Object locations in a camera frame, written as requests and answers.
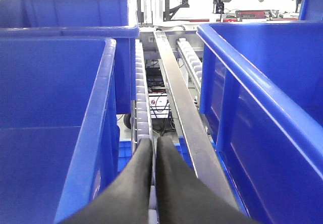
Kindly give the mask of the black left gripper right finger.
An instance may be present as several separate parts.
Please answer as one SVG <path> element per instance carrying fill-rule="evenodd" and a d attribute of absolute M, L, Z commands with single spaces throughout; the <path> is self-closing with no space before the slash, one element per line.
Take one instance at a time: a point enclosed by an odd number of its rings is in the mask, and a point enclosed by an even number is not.
<path fill-rule="evenodd" d="M 197 178 L 171 139 L 159 137 L 156 200 L 160 223 L 255 223 Z"/>

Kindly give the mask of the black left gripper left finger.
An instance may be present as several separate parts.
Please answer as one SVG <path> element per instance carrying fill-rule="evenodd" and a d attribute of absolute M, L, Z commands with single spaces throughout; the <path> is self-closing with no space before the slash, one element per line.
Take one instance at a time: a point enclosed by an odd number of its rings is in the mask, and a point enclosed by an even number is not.
<path fill-rule="evenodd" d="M 153 147 L 140 143 L 117 178 L 93 201 L 60 223 L 149 223 Z"/>

